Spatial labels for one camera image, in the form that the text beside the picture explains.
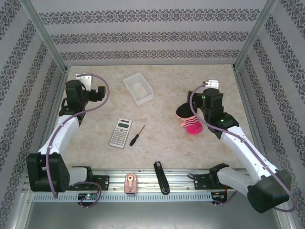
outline metal bracket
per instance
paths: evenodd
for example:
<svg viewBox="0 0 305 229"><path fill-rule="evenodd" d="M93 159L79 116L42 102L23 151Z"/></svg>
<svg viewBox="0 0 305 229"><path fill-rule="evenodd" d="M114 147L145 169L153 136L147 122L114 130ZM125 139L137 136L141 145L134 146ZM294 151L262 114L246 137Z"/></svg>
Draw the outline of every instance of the metal bracket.
<svg viewBox="0 0 305 229"><path fill-rule="evenodd" d="M215 89L219 88L219 81L218 80L208 80L204 83L205 83L205 87L215 88Z"/></svg>
<svg viewBox="0 0 305 229"><path fill-rule="evenodd" d="M94 175L93 176L93 181L95 183L98 183L102 191L108 191L109 188L109 176L99 176L99 175ZM68 191L97 191L97 186L96 185L88 185L88 184L83 184L83 185L73 185L68 188Z"/></svg>
<svg viewBox="0 0 305 229"><path fill-rule="evenodd" d="M275 4L277 3L277 0L267 0L264 7L261 10L261 13L258 15L258 18L249 33L247 40L245 41L243 47L241 48L236 61L234 63L235 70L240 69L242 66L247 54L249 53L250 49L252 48L252 45L254 44L257 36L259 35L261 29L263 28L265 22L270 16L270 13L272 12Z"/></svg>
<svg viewBox="0 0 305 229"><path fill-rule="evenodd" d="M76 74L75 78L79 81L81 81L86 90L89 92L91 90L91 82L92 82L92 76L91 75L86 75L86 76L78 76L82 74Z"/></svg>
<svg viewBox="0 0 305 229"><path fill-rule="evenodd" d="M29 16L31 22L35 26L35 29L37 30L38 34L40 35L41 39L45 43L45 45L48 48L48 51L52 55L53 59L55 60L58 68L61 72L65 71L67 66L65 62L63 61L63 58L58 51L51 35L48 33L48 30L44 23L42 22L38 12L36 11L36 8L31 0L20 0L20 3L24 10L26 11L27 15Z"/></svg>

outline metal floor panel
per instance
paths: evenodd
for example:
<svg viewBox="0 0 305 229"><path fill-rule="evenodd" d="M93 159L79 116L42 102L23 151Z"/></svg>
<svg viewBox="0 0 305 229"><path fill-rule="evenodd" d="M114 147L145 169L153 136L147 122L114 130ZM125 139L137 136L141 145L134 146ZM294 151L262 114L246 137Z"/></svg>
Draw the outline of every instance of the metal floor panel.
<svg viewBox="0 0 305 229"><path fill-rule="evenodd" d="M257 213L238 194L223 207L209 202L77 203L33 202L27 229L277 229L275 211Z"/></svg>

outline calculator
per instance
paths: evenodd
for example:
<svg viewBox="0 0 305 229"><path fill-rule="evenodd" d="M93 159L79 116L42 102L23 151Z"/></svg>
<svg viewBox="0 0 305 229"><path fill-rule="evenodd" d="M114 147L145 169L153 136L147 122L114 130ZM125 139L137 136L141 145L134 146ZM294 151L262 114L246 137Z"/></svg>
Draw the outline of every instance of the calculator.
<svg viewBox="0 0 305 229"><path fill-rule="evenodd" d="M109 145L124 148L131 125L132 120L119 118Z"/></svg>

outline decorative border pattern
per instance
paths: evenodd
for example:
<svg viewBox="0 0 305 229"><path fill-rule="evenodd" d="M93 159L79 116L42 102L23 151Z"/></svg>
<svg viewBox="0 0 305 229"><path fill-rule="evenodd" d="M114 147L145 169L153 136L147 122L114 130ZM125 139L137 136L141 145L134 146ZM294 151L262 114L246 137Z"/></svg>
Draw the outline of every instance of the decorative border pattern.
<svg viewBox="0 0 305 229"><path fill-rule="evenodd" d="M289 14L291 20L300 31L302 37L305 39L305 7L300 0L281 0L286 12Z"/></svg>
<svg viewBox="0 0 305 229"><path fill-rule="evenodd" d="M269 105L267 104L263 89L258 81L255 69L249 57L246 57L244 61L244 66L248 72L253 90L255 92L255 96L259 102L262 114L264 116L265 124L268 128L270 138L274 145L275 153L278 156L278 160L282 163L282 159L285 158L285 149L281 141L279 132L277 131L275 122L272 117L272 113L269 109Z"/></svg>
<svg viewBox="0 0 305 229"><path fill-rule="evenodd" d="M265 28L305 104L305 71L302 69L302 65L272 15L265 23Z"/></svg>
<svg viewBox="0 0 305 229"><path fill-rule="evenodd" d="M259 9L102 10L40 13L46 25L148 21L255 21Z"/></svg>
<svg viewBox="0 0 305 229"><path fill-rule="evenodd" d="M0 41L5 32L10 27L17 13L21 9L21 4L18 0L7 0L0 9Z"/></svg>
<svg viewBox="0 0 305 229"><path fill-rule="evenodd" d="M61 52L64 61L175 58L236 58L239 50L132 50Z"/></svg>
<svg viewBox="0 0 305 229"><path fill-rule="evenodd" d="M35 109L33 111L33 115L30 120L30 124L28 126L28 129L26 131L26 135L24 137L24 141L22 142L22 147L20 148L20 152L18 154L18 159L16 160L16 164L14 166L14 172L11 175L9 186L7 187L7 192L4 194L4 200L1 203L0 208L0 228L6 227L7 218L9 217L11 207L13 205L14 199L16 197L16 192L18 191L17 187L20 183L21 175L23 173L25 163L26 163L26 157L29 154L29 151L31 149L31 144L34 139L34 135L41 117L41 113L43 110L43 107L45 105L45 102L47 100L48 92L50 89L50 86L52 84L52 80L55 75L57 65L55 61L53 60L50 64L50 67L48 69L48 73L46 75L45 81L43 83L43 86L41 88L39 98L36 102Z"/></svg>
<svg viewBox="0 0 305 229"><path fill-rule="evenodd" d="M247 64L247 66L245 64L245 67L246 67L246 70L247 70L248 74L249 75L251 74L252 76L256 76L256 72L254 70L254 67L253 67L251 61L250 61L249 56L246 58L245 62ZM241 76L241 79L242 79L242 82L243 82L243 85L244 85L244 89L245 89L245 92L246 92L246 95L247 95L247 98L248 98L248 101L249 101L249 104L250 104L250 108L251 108L251 111L252 111L252 114L253 114L253 117L254 117L254 121L255 121L255 124L256 124L259 136L261 138L261 142L263 144L263 148L264 148L264 150L266 152L266 157L268 158L268 154L267 154L266 147L265 147L265 144L264 144L264 141L263 141L263 137L261 135L261 131L260 131L257 119L255 117L255 112L254 112L254 109L253 109L253 107L251 105L250 96L248 95L247 88L245 86L245 83L244 83L244 80L243 80L243 77L242 77L241 73L240 73L240 76ZM256 99L257 99L258 103L261 104L261 101L262 101L261 98L257 97ZM282 143L281 137L278 136L275 139L275 141L272 140L272 144L273 144L275 150L277 149L278 145L282 146L283 143ZM293 196L295 197L296 202L297 202L296 210L298 211L298 217L300 218L301 225L303 227L305 227L305 209L302 207L302 206L305 205L305 203L304 203L304 197L302 195L302 190L299 188L299 183L296 181L296 176L295 176L294 171L292 169L291 163L288 160L288 156L286 154L286 150L285 150L284 147L283 147L282 153L283 153L282 156L277 155L278 156L278 160L280 161L281 167L283 169L287 170L289 172L290 176L291 176L291 179L292 179L292 181L291 181L291 193L293 194Z"/></svg>
<svg viewBox="0 0 305 229"><path fill-rule="evenodd" d="M11 113L11 117L9 118L8 123L6 124L7 128L4 130L3 136L1 137L0 141L0 172L2 171L2 166L5 163L5 158L7 157L7 154L10 151L12 140L14 139L15 134L17 132L17 128L19 126L19 121L21 120L23 112L26 108L26 105L30 98L30 94L33 90L47 52L48 49L42 42L36 53L26 80L23 83L20 94L16 101L16 105L14 106L13 111Z"/></svg>
<svg viewBox="0 0 305 229"><path fill-rule="evenodd" d="M294 112L291 110L292 108L285 95L285 91L282 89L281 82L279 81L268 54L259 38L254 42L253 48L256 51L256 55L266 74L266 78L271 86L277 104L279 105L279 109L282 112L289 134L294 141L294 146L297 148L299 157L303 161L303 166L305 166L305 136L303 136L303 132L300 130L301 127L295 118Z"/></svg>
<svg viewBox="0 0 305 229"><path fill-rule="evenodd" d="M25 55L25 52L28 50L28 47L36 33L35 27L32 22L26 24L25 28L22 31L21 36L16 43L9 59L6 61L6 65L3 67L0 75L0 106L5 98L7 90L10 88L12 80L15 78L15 74L19 69L21 61Z"/></svg>
<svg viewBox="0 0 305 229"><path fill-rule="evenodd" d="M117 42L244 42L248 32L112 32L52 35L55 44L88 44Z"/></svg>

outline patterned wallpaper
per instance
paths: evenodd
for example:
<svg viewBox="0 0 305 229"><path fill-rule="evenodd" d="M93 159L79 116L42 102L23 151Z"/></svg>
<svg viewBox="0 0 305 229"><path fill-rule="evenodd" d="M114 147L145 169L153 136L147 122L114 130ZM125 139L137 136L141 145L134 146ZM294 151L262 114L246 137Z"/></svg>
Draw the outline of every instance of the patterned wallpaper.
<svg viewBox="0 0 305 229"><path fill-rule="evenodd" d="M292 177L297 228L305 228L304 4L279 1L240 74L264 150Z"/></svg>
<svg viewBox="0 0 305 229"><path fill-rule="evenodd" d="M61 72L18 0L0 0L0 14L0 229L4 229L20 196L25 158L42 144Z"/></svg>
<svg viewBox="0 0 305 229"><path fill-rule="evenodd" d="M105 65L234 63L265 0L33 2L67 65Z"/></svg>

